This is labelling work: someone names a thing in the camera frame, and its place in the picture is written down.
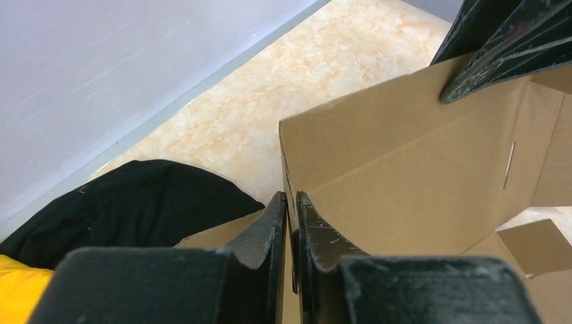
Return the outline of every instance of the cardboard box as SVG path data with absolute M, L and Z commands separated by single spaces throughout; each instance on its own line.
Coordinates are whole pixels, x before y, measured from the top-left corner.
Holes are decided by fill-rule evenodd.
M 443 105 L 440 92 L 468 59 L 282 120 L 291 230 L 303 190 L 370 254 L 500 257 L 546 323 L 572 323 L 572 247 L 555 225 L 495 232 L 530 206 L 572 205 L 572 66 Z M 284 323 L 298 323 L 298 307 L 285 289 Z

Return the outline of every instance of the black fabric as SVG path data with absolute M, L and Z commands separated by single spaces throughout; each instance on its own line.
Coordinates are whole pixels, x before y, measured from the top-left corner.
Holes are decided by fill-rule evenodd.
M 264 205 L 215 174 L 166 160 L 132 161 L 55 199 L 0 244 L 54 269 L 84 246 L 167 247 Z

